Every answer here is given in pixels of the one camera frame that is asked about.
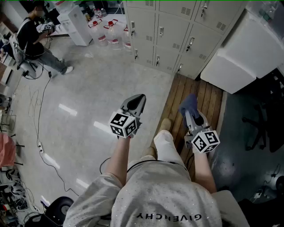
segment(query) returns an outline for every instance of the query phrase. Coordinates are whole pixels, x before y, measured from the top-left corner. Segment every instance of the locker vent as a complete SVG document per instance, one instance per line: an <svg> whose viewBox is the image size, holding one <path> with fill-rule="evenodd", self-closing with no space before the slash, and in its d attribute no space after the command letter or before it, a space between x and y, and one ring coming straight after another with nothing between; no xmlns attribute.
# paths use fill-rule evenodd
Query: locker vent
<svg viewBox="0 0 284 227"><path fill-rule="evenodd" d="M176 44L176 43L174 43L174 44L173 44L173 48L176 48L176 49L178 49L178 50L179 50L179 45L178 45L178 44Z"/></svg>
<svg viewBox="0 0 284 227"><path fill-rule="evenodd" d="M191 12L191 9L188 9L188 8L185 8L185 7L181 8L181 13L182 14L186 14L187 16L189 16L190 12Z"/></svg>
<svg viewBox="0 0 284 227"><path fill-rule="evenodd" d="M206 59L206 56L203 55L203 54L200 54L200 55L199 55L199 58L202 59L202 60L205 60L205 59Z"/></svg>
<svg viewBox="0 0 284 227"><path fill-rule="evenodd" d="M154 0L145 1L145 5L154 6Z"/></svg>
<svg viewBox="0 0 284 227"><path fill-rule="evenodd" d="M226 25L221 23L221 22L218 22L216 28L219 28L219 29L221 29L223 31L226 28Z"/></svg>
<svg viewBox="0 0 284 227"><path fill-rule="evenodd" d="M148 40L148 41L153 41L153 37L146 35L146 40Z"/></svg>

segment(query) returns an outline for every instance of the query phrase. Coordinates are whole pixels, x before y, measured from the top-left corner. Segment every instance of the gray concrete floor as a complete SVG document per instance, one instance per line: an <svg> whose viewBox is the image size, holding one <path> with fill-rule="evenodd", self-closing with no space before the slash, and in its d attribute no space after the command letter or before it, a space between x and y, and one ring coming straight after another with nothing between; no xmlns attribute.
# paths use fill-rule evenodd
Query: gray concrete floor
<svg viewBox="0 0 284 227"><path fill-rule="evenodd" d="M51 51L75 69L67 75L51 70L53 76L41 109L39 140L53 162L47 156L43 158L50 164L56 162L66 189L81 194L85 188L78 182L90 184L99 175L100 164L111 156L117 141L116 136L94 123L107 125L112 112L126 98L145 94L142 126L131 140L129 160L140 158L151 143L173 76L133 63L124 51L97 47L93 42L88 47L78 47L68 37L56 38L51 42ZM35 127L48 79L46 71L37 80L21 78L11 107L16 115L11 134L16 133L17 142L25 145L17 156L24 166L18 168L39 208L42 196L50 203L60 196L77 198L73 192L64 191L55 170L41 160L36 144Z"/></svg>
<svg viewBox="0 0 284 227"><path fill-rule="evenodd" d="M258 121L254 105L260 103L260 100L253 96L253 91L244 89L237 94L228 94L220 133L221 143L212 158L217 188L228 186L237 201L250 199L265 180L269 182L265 185L276 189L277 177L271 179L271 174L278 163L281 169L277 176L284 175L284 146L271 153L267 137L268 144L264 150L259 148L262 144L260 140L254 150L245 151L245 146L252 145L257 134L256 128L241 120L242 117L247 117Z"/></svg>

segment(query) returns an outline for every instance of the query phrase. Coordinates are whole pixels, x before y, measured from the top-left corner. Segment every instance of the gray t-shirt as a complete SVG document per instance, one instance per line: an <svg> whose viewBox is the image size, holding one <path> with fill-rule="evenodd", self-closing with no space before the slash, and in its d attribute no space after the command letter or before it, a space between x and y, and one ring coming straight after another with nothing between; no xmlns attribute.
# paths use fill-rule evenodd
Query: gray t-shirt
<svg viewBox="0 0 284 227"><path fill-rule="evenodd" d="M182 166L145 162L129 171L124 187L113 174L100 175L71 206L63 226L94 227L101 216L110 213L111 227L217 227L222 226L223 217L231 226L249 226L228 193L229 204L221 202L224 210L220 213L219 203L205 188L191 182ZM230 218L227 206L235 207L234 217Z"/></svg>

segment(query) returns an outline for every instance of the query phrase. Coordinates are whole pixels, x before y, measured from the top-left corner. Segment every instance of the metal locker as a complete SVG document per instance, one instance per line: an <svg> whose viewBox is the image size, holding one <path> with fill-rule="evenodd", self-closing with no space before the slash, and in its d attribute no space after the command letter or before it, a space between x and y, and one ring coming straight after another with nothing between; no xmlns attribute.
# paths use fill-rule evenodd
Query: metal locker
<svg viewBox="0 0 284 227"><path fill-rule="evenodd" d="M195 21L224 34L242 3L243 1L202 1Z"/></svg>
<svg viewBox="0 0 284 227"><path fill-rule="evenodd" d="M157 68L157 70L164 71L166 73L172 73L177 58L178 53L157 47L154 66Z"/></svg>
<svg viewBox="0 0 284 227"><path fill-rule="evenodd" d="M151 67L153 65L153 50L152 44L147 44L142 41L133 40L134 62Z"/></svg>
<svg viewBox="0 0 284 227"><path fill-rule="evenodd" d="M204 61L202 59L189 58L188 56L183 55L177 65L176 72L195 79L198 76L196 75L198 70L200 70L203 64Z"/></svg>
<svg viewBox="0 0 284 227"><path fill-rule="evenodd" d="M214 50L222 35L201 24L195 23L190 31L183 53L205 61Z"/></svg>
<svg viewBox="0 0 284 227"><path fill-rule="evenodd" d="M153 44L155 12L149 12L138 8L128 8L127 10L132 39L141 39L149 44Z"/></svg>
<svg viewBox="0 0 284 227"><path fill-rule="evenodd" d="M177 16L191 19L196 1L160 1L161 12L167 12Z"/></svg>
<svg viewBox="0 0 284 227"><path fill-rule="evenodd" d="M168 15L159 15L157 45L180 51L189 22Z"/></svg>
<svg viewBox="0 0 284 227"><path fill-rule="evenodd" d="M126 1L127 7L136 7L144 9L156 9L156 2L154 0L149 1Z"/></svg>

